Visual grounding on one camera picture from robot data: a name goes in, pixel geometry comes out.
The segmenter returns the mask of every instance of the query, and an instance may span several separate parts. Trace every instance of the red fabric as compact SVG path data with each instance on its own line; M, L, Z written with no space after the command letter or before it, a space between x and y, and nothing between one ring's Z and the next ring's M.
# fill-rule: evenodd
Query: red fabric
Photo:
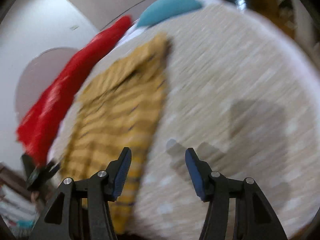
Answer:
M130 16L123 16L110 28L97 34L92 41L69 60L53 83L22 119L18 141L37 165L45 165L47 153L55 139L60 122L73 102L90 71L131 26Z

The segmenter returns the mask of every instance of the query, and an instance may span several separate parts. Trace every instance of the teal item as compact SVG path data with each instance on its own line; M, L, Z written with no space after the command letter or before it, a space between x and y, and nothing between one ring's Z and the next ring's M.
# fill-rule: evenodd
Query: teal item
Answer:
M197 0L158 0L140 16L137 28L153 26L173 16L202 8Z

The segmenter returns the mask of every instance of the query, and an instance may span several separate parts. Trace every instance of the teal cloth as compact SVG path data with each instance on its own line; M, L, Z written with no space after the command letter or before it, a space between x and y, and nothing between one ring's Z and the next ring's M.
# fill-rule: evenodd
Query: teal cloth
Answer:
M157 0L141 14L137 27L153 26L170 17L201 7L197 0Z

